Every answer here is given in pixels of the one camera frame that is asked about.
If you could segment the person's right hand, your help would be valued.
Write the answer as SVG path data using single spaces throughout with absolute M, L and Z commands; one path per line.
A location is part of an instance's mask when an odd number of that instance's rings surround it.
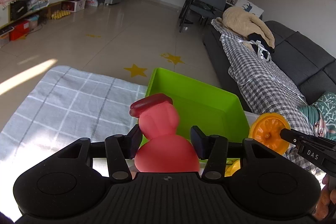
M 323 189 L 321 190 L 321 195 L 318 200 L 314 217 L 321 221 L 325 219 L 329 213 L 329 205 L 331 203 L 335 204 L 335 189 L 331 192 L 329 191 L 329 176 L 326 175 L 322 183 L 324 184 Z

